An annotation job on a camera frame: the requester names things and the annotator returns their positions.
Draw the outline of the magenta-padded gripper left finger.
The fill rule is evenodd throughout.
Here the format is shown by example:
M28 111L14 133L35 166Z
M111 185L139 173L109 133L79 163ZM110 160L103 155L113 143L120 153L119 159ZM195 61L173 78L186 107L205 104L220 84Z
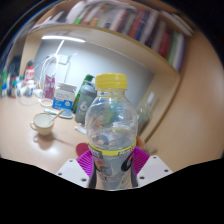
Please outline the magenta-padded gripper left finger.
M91 152L86 151L77 159L68 159L56 175L83 188L94 189L96 175Z

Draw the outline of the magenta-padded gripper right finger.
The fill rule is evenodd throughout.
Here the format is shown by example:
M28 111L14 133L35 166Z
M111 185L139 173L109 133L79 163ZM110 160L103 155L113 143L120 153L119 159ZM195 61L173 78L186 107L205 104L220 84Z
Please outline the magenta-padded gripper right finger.
M131 182L134 188L146 186L173 171L157 156L149 156L139 148L133 152Z

